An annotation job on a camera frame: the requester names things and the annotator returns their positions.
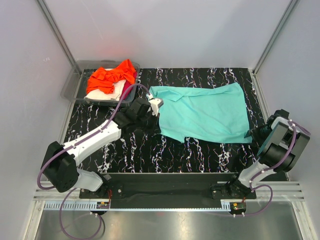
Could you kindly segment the teal t shirt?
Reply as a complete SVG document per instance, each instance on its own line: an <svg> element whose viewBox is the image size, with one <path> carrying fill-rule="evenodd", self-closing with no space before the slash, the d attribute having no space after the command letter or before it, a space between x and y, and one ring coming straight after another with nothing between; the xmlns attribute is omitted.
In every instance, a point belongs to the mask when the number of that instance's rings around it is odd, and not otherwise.
<svg viewBox="0 0 320 240"><path fill-rule="evenodd" d="M163 100L161 134L181 143L195 138L221 144L249 144L250 129L244 92L238 83L216 88L152 86Z"/></svg>

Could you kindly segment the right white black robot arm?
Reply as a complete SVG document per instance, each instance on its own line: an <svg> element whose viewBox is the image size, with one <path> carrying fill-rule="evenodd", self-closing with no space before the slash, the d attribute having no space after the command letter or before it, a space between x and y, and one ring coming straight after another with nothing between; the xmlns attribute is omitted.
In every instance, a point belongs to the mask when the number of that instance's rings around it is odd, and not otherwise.
<svg viewBox="0 0 320 240"><path fill-rule="evenodd" d="M227 192L232 198L246 196L267 176L289 172L310 141L311 133L290 119L290 113L278 109L260 127L247 131L258 149L258 160L235 174L228 182Z"/></svg>

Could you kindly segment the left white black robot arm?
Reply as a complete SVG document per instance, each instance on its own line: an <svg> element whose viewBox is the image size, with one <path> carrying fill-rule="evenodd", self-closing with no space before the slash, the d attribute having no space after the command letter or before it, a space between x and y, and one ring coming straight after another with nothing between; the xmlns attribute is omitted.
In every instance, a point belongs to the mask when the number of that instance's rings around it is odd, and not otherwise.
<svg viewBox="0 0 320 240"><path fill-rule="evenodd" d="M52 188L60 193L77 188L103 198L108 193L110 179L78 166L103 146L136 130L159 134L160 108L163 104L160 98L137 98L130 106L116 110L110 119L81 137L64 144L52 142L46 150L39 174L45 175Z"/></svg>

